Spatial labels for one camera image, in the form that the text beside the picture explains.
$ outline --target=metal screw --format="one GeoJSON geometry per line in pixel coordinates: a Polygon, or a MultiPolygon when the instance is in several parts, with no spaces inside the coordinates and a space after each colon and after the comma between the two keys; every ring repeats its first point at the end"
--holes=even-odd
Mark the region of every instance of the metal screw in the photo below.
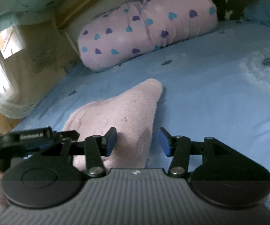
{"type": "Polygon", "coordinates": [[[104,169],[102,169],[99,166],[95,166],[89,169],[88,171],[91,175],[100,175],[104,172],[104,169]]]}
{"type": "Polygon", "coordinates": [[[67,141],[67,140],[70,140],[70,138],[69,137],[62,138],[62,141],[67,141]]]}
{"type": "Polygon", "coordinates": [[[173,167],[171,170],[170,170],[170,174],[174,175],[174,176],[178,176],[178,175],[182,175],[185,173],[185,169],[180,167],[180,166],[177,166],[177,167],[173,167]]]}

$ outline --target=logo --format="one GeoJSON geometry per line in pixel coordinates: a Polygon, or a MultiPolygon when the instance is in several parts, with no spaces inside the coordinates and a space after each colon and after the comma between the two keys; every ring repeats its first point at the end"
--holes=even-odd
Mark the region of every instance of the logo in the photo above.
{"type": "Polygon", "coordinates": [[[27,135],[21,135],[20,139],[21,140],[27,140],[27,139],[33,139],[33,138],[40,138],[43,137],[43,133],[39,133],[39,134],[27,134],[27,135]]]}
{"type": "Polygon", "coordinates": [[[136,171],[132,172],[132,174],[138,175],[138,174],[141,174],[141,172],[139,170],[136,170],[136,171]]]}

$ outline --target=window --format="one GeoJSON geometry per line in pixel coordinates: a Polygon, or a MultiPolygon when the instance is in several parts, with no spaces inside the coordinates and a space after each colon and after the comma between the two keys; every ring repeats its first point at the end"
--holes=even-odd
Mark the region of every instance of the window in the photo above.
{"type": "Polygon", "coordinates": [[[23,47],[15,28],[10,27],[0,32],[0,50],[4,59],[22,49],[23,47]]]}

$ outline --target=blue gripper pad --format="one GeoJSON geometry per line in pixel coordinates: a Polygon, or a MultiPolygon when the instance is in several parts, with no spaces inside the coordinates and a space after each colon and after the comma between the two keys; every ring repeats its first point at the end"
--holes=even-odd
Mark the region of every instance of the blue gripper pad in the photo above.
{"type": "Polygon", "coordinates": [[[106,145],[106,157],[110,156],[113,148],[117,142],[117,131],[116,128],[111,128],[106,134],[107,137],[107,145],[106,145]]]}
{"type": "Polygon", "coordinates": [[[171,135],[164,128],[160,128],[158,131],[158,142],[161,144],[164,154],[171,157],[171,135]]]}

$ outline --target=wooden floor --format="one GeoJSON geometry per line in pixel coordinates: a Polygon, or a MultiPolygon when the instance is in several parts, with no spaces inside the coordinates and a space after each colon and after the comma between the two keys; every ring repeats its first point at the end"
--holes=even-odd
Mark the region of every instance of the wooden floor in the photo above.
{"type": "Polygon", "coordinates": [[[0,133],[3,135],[11,132],[21,120],[22,119],[9,119],[0,114],[0,133]]]}

